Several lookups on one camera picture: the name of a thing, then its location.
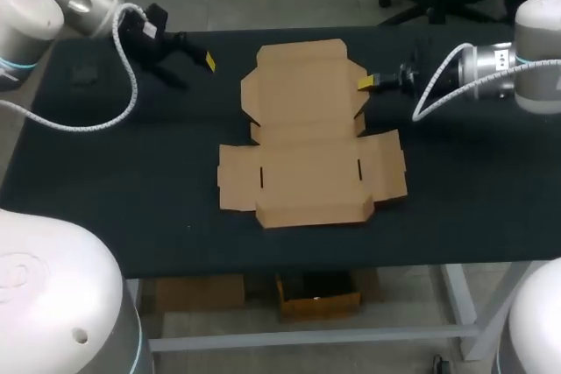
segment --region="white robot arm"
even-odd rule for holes
[[[106,37],[124,0],[0,0],[0,90],[17,89],[66,23]]]

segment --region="black tablecloth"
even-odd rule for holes
[[[532,116],[513,102],[457,99],[412,124],[407,97],[372,98],[368,133],[400,130],[409,196],[368,223],[263,230],[252,213],[219,209],[218,145],[249,141],[239,86],[260,46],[341,38],[352,60],[390,72],[428,37],[444,56],[459,42],[511,34],[499,25],[194,34],[213,53],[215,76],[173,57],[167,66],[190,91],[141,75],[138,109],[117,128],[78,135],[28,122],[0,205],[91,230],[128,278],[560,256],[561,116]],[[107,43],[69,40],[56,48],[34,109],[63,123],[99,123],[129,94]]]

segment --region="concrete floor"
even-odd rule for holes
[[[508,264],[465,265],[478,310],[498,285]],[[439,270],[427,266],[380,269],[384,302],[359,315],[325,322],[283,324],[273,307],[208,313],[166,314],[163,337],[228,335],[329,328],[428,326],[453,322]],[[492,357],[461,361],[457,340],[285,346],[160,354],[158,374],[285,373],[430,374],[432,357],[452,360],[455,374],[490,374]]]
[[[170,31],[217,31],[249,28],[289,28],[340,25],[376,25],[409,6],[396,0],[382,10],[378,0],[131,0],[141,5],[161,4],[170,12]],[[481,9],[500,15],[500,0],[488,0]],[[41,72],[25,89],[7,98],[29,105]],[[0,179],[4,176],[22,119],[0,110]],[[508,265],[467,265],[467,278],[478,306],[496,287]],[[380,270],[386,301],[366,307],[346,321],[280,325],[273,309],[251,308],[211,314],[168,314],[164,336],[270,332],[303,328],[394,327],[448,322],[449,309],[429,267]],[[462,363],[454,341],[318,345],[269,349],[234,349],[165,354],[158,359],[159,374],[240,373],[400,373],[429,372],[439,353],[454,361],[457,374],[487,374],[490,360]]]

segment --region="flattened cardboard box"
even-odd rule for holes
[[[357,138],[366,70],[339,39],[263,46],[242,80],[259,146],[220,145],[220,207],[256,211],[265,228],[364,222],[407,195],[397,131]]]

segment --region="cardboard box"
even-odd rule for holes
[[[156,281],[159,313],[223,310],[245,304],[243,275],[166,278]]]
[[[364,222],[407,194],[397,131],[365,128],[366,70],[339,39],[264,46],[242,80],[259,146],[220,146],[220,207],[256,211],[265,228]]]
[[[289,286],[279,275],[276,277],[279,293],[280,316],[284,321],[316,321],[348,317],[360,308],[360,293],[353,285],[342,288],[340,293],[314,297],[289,297]]]

